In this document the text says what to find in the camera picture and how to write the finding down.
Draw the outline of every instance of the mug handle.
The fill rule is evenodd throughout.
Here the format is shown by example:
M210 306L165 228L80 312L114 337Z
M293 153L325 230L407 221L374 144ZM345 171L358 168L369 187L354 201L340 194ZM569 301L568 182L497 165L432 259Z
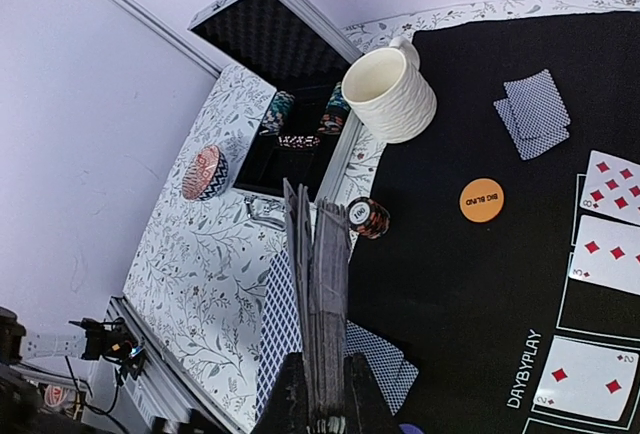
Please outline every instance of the mug handle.
M415 48L415 46L411 44L411 41L409 41L409 39L402 36L394 37L393 39L391 39L389 47L395 47L396 49L399 49L400 52L404 54L404 57L406 57L407 60L411 64L413 64L413 67L418 70L420 69L420 54L418 53L418 50Z

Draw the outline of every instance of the cable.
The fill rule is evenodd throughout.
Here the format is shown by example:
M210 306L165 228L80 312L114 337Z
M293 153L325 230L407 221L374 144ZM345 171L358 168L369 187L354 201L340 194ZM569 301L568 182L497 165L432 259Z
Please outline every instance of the cable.
M106 357L106 356L102 356L102 359L104 359L107 362L110 362L111 364L115 364L116 366L122 366L122 361L120 361L118 359L112 359L112 358Z
M76 376L73 373L73 368L71 367L71 362L69 361L69 357L68 356L64 356L64 360L67 363L67 368L69 369L69 374L71 375L71 379L73 380L73 384L74 384L74 386L76 386L76 391L78 391L78 393L79 393L80 392L80 386L78 385L78 381L76 379ZM80 402L82 403L82 405L84 407L89 409L94 414L96 414L98 416L105 416L107 419L109 419L111 422L113 422L116 426L118 426L118 429L120 429L123 432L123 434L129 434L129 431L127 430L127 428L124 427L120 421L118 421L116 418L114 418L111 415L111 412L115 408L116 402L118 401L118 391L119 390L120 390L120 386L116 386L116 392L115 392L115 395L114 395L114 398L113 398L113 403L111 404L111 407L109 408L108 411L104 411L104 410L100 409L99 407L92 406L92 405L88 404L86 401L83 401L82 399L81 399Z
M63 376L62 374L57 374L55 372L47 371L46 369L42 369L37 366L32 366L31 364L27 364L26 362L20 362L18 363L18 366L23 367L24 369L27 369L29 371L37 372L39 374L44 374L46 376L57 377L58 379L66 379L68 381L72 380L72 378L69 376ZM91 397L93 397L93 389L91 389L91 385L84 379L79 379L79 381L85 386L87 386L87 391L89 391L89 394L91 394Z

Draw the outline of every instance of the black foam lining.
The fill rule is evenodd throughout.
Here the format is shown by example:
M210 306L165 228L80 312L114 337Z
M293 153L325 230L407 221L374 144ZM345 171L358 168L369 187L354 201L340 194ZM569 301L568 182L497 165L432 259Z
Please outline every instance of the black foam lining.
M193 29L197 35L295 96L281 134L315 134L336 82L350 64L279 0L238 0ZM282 179L320 188L339 136L321 136L313 151L283 150L275 137L256 136L235 187L282 196Z
M279 0L239 0L193 29L282 90L334 84L349 63Z

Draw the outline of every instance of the decorative round box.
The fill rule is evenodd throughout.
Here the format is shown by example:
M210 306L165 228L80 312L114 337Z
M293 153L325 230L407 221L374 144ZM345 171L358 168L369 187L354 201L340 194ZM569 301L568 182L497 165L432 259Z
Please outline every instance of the decorative round box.
M182 195L189 201L206 201L222 192L229 175L227 160L217 146L202 149L182 179Z

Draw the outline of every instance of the stack of cards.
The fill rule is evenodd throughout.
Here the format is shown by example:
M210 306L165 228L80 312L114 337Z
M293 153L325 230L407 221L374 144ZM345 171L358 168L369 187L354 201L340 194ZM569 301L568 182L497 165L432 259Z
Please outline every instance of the stack of cards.
M290 352L300 352L302 340L293 278L286 252L271 261L262 313L260 363L258 367L256 419L267 405L280 365ZM418 369L404 359L400 349L366 329L347 323L345 355L361 352L395 414L418 377Z
M506 99L493 105L523 161L545 153L569 138L571 123L548 70L519 81L505 82Z

